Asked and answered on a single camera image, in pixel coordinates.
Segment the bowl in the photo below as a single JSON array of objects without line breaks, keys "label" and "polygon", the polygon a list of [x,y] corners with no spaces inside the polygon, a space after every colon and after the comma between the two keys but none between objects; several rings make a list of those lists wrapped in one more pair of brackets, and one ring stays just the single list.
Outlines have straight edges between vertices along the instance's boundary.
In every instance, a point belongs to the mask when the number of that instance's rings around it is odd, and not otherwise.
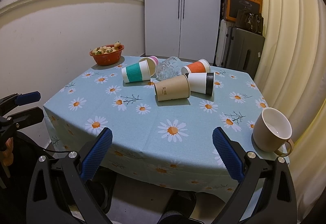
[{"label": "bowl", "polygon": [[[103,47],[114,47],[115,45],[107,45],[107,46],[103,46]],[[120,58],[121,58],[121,52],[124,49],[124,45],[119,46],[119,50],[115,51],[115,52],[111,52],[108,54],[101,54],[101,55],[94,55],[92,54],[92,51],[90,51],[90,55],[94,58],[95,62],[97,65],[99,66],[108,66],[108,65],[112,65],[114,63],[117,63]]]}]

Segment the floral tablecloth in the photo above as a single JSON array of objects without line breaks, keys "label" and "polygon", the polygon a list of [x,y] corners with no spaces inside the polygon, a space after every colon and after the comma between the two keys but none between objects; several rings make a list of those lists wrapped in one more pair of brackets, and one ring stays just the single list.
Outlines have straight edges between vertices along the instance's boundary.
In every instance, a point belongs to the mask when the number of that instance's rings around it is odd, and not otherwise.
[{"label": "floral tablecloth", "polygon": [[188,99],[157,102],[155,78],[123,82],[121,68],[139,59],[125,56],[111,66],[94,66],[44,104],[55,148],[78,151],[108,127],[113,144],[103,166],[162,187],[212,193],[224,201],[237,182],[214,148],[214,128],[221,126],[245,151],[276,158],[252,141],[255,121],[267,103],[247,73],[211,67],[212,97],[192,92]]}]

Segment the cup with teal band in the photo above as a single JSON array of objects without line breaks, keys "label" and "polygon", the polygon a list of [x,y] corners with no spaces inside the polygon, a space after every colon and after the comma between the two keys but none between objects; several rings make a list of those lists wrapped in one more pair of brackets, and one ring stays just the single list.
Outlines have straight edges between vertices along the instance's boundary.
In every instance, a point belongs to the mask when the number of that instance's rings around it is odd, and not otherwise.
[{"label": "cup with teal band", "polygon": [[147,60],[122,68],[121,71],[125,83],[151,79]]}]

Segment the wall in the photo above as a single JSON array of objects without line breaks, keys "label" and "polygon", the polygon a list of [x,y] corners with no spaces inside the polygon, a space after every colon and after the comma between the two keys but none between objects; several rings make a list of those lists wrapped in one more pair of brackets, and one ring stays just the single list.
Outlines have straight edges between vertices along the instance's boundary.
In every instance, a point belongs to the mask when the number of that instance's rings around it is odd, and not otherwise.
[{"label": "wall", "polygon": [[[144,3],[134,0],[38,0],[0,17],[0,98],[38,90],[42,106],[95,64],[89,51],[120,41],[123,55],[145,53]],[[45,123],[23,130],[49,143]]]}]

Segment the ceramic mug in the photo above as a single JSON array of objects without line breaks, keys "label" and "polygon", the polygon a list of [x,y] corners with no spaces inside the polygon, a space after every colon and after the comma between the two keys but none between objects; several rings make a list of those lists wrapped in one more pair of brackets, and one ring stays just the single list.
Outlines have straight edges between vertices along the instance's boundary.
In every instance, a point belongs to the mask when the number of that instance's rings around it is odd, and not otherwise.
[{"label": "ceramic mug", "polygon": [[[255,123],[252,134],[256,145],[263,151],[275,152],[281,157],[286,157],[293,151],[294,144],[290,139],[291,124],[279,110],[271,107],[264,108]],[[285,142],[290,144],[288,153],[278,150]]]}]

